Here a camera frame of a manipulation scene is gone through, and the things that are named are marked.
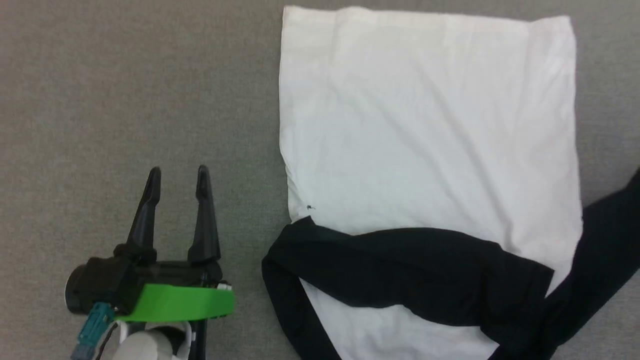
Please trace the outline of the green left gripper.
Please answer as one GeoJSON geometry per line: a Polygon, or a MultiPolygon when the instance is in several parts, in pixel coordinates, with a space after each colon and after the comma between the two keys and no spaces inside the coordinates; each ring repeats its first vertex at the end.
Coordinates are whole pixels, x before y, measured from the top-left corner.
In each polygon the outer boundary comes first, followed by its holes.
{"type": "MultiPolygon", "coordinates": [[[[156,207],[160,201],[162,171],[153,167],[125,243],[115,247],[115,256],[128,260],[89,260],[74,269],[65,285],[69,312],[87,315],[96,303],[114,310],[125,322],[185,322],[219,318],[234,312],[233,290],[219,283],[203,285],[202,270],[183,263],[157,263],[154,248],[156,207]],[[134,264],[155,264],[136,266],[134,264]]],[[[198,168],[195,198],[198,213],[188,261],[199,264],[221,258],[210,171],[198,168]]]]}

